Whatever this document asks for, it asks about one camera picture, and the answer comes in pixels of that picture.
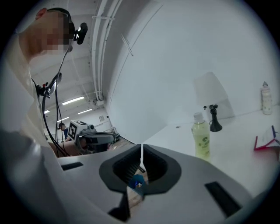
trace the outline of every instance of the person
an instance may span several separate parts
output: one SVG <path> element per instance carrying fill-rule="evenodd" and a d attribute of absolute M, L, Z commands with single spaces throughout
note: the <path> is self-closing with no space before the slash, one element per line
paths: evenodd
<path fill-rule="evenodd" d="M 74 32 L 75 27 L 67 10 L 43 8 L 23 32 L 13 34 L 1 58 L 0 100 L 3 111 L 0 128 L 29 137 L 53 149 L 58 157 L 62 154 L 53 143 L 46 141 L 44 135 L 42 108 L 31 79 L 29 63 L 40 55 L 57 52 L 61 46 L 63 49 L 68 47 Z M 78 155 L 74 141 L 66 142 L 64 148 L 70 155 Z"/>
<path fill-rule="evenodd" d="M 64 123 L 59 123 L 58 129 L 62 130 L 64 132 L 64 136 L 65 136 L 65 141 L 64 142 L 72 141 L 72 139 L 70 139 L 70 137 L 67 136 L 68 135 L 68 128 L 65 126 Z"/>

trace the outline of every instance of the green bottle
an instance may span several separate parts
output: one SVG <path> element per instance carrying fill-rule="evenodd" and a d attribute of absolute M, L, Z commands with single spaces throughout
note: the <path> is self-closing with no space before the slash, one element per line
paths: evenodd
<path fill-rule="evenodd" d="M 203 119 L 202 113 L 195 113 L 192 134 L 196 143 L 196 157 L 210 161 L 209 140 L 210 126 Z"/>

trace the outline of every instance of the white lampshade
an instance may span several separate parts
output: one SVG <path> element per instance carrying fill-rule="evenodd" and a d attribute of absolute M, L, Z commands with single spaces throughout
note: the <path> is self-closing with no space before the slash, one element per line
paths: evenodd
<path fill-rule="evenodd" d="M 216 104 L 228 98 L 222 84 L 213 72 L 207 72 L 194 80 L 196 101 L 200 106 Z"/>

